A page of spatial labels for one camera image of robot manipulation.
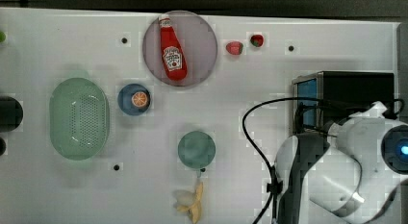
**white table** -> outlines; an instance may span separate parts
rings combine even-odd
[[[0,134],[8,143],[0,157],[0,223],[190,223],[174,209],[174,191],[193,191],[195,173],[178,160],[177,143],[195,129],[217,145],[203,174],[200,223],[251,223],[267,201],[269,179],[243,135],[243,114],[256,102],[290,96],[299,75],[396,74],[396,23],[203,16],[218,39],[215,70],[197,87],[170,87],[147,71],[141,53],[144,32],[157,16],[0,9],[0,30],[8,34],[0,46],[0,93],[24,109],[22,125]],[[248,42],[253,32],[266,37],[260,50]],[[229,40],[245,44],[239,58],[226,53]],[[83,162],[64,159],[49,138],[50,95],[76,69],[89,73],[111,106],[109,141]],[[130,117],[118,108],[116,96],[128,83],[152,93],[146,115]],[[289,107],[276,104],[248,117],[247,129],[272,162],[290,134]],[[121,169],[114,171],[117,163]],[[327,212],[318,216],[316,223],[343,223]],[[263,223],[269,222],[265,216]]]

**teal cup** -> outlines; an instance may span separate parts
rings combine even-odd
[[[199,131],[190,132],[181,138],[178,145],[178,156],[181,162],[197,171],[197,177],[205,171],[216,155],[213,139]]]

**black box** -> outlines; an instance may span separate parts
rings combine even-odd
[[[389,109],[387,118],[394,118],[394,74],[377,72],[340,72],[321,71],[308,76],[301,76],[292,81],[293,94],[296,97],[343,102],[339,108],[344,110],[312,109],[306,111],[300,123],[305,131],[323,129],[327,122],[339,122],[355,112],[363,112],[371,103],[381,101]],[[299,105],[315,106],[313,101],[294,101],[293,115]],[[298,121],[293,121],[293,132],[298,133]]]

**green colander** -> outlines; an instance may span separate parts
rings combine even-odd
[[[85,160],[104,147],[109,135],[109,104],[95,83],[84,78],[60,83],[49,109],[51,142],[62,156]]]

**orange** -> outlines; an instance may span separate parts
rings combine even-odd
[[[148,101],[149,98],[147,97],[147,94],[142,91],[137,92],[132,96],[132,103],[138,108],[145,107]]]

